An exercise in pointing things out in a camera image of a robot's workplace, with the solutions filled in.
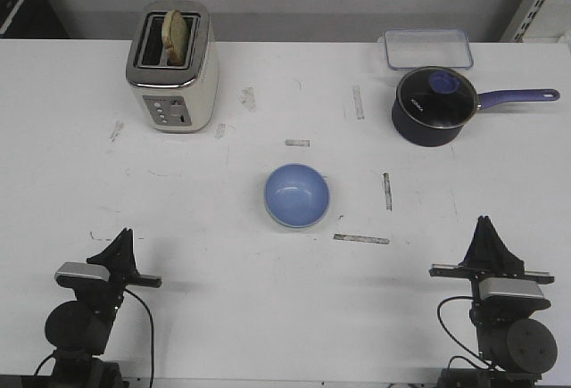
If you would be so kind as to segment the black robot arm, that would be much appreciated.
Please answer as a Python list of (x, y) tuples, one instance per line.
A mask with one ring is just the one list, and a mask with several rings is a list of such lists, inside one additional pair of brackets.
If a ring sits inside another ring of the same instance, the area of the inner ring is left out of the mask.
[(58, 305), (45, 323), (46, 340), (54, 346), (48, 387), (128, 387), (116, 362), (103, 361), (118, 311), (130, 286), (161, 287), (161, 278), (142, 275), (133, 251), (134, 235), (123, 228), (100, 253), (84, 262), (64, 262), (56, 284), (75, 298)]
[(548, 272), (527, 271), (502, 242), (491, 220), (481, 216), (464, 259), (457, 265), (434, 264), (432, 277), (467, 279), (469, 319), (476, 329), (477, 351), (451, 339), (482, 364), (464, 358), (468, 368), (449, 363), (438, 387), (535, 387), (551, 370), (558, 346), (551, 331), (531, 316), (551, 303), (541, 290), (554, 282)]

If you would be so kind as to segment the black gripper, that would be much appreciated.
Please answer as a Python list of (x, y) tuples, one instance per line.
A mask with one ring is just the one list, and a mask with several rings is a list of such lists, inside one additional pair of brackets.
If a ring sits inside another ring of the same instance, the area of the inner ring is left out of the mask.
[[(491, 268), (484, 266), (484, 237)], [(539, 285), (554, 283), (549, 271), (527, 270), (525, 263), (502, 242), (489, 216), (479, 216), (468, 250), (459, 265), (433, 264), (431, 277), (480, 281), (489, 277), (534, 281)]]
[(161, 287), (161, 277), (139, 274), (133, 245), (133, 230), (124, 227), (102, 252), (87, 258), (88, 264), (103, 266), (102, 272), (74, 282), (76, 298), (98, 317), (115, 317), (129, 286)]

